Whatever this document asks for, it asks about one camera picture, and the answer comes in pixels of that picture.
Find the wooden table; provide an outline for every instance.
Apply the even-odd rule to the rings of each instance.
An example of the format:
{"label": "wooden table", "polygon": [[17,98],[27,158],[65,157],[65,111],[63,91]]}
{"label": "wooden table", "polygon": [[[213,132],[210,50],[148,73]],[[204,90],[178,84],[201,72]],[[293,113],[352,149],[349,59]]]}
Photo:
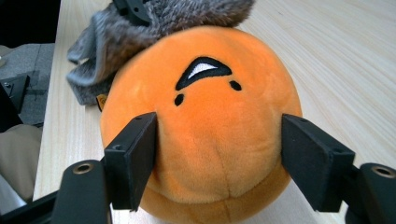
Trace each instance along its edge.
{"label": "wooden table", "polygon": [[[65,80],[66,52],[107,0],[63,0],[49,84],[35,198],[59,188],[63,170],[103,157],[96,106],[81,106]],[[356,166],[396,166],[396,2],[257,1],[240,29],[266,42],[295,81],[304,116],[357,152]],[[344,223],[311,211],[291,183],[244,223]],[[116,223],[161,223],[143,210],[114,213]]]}

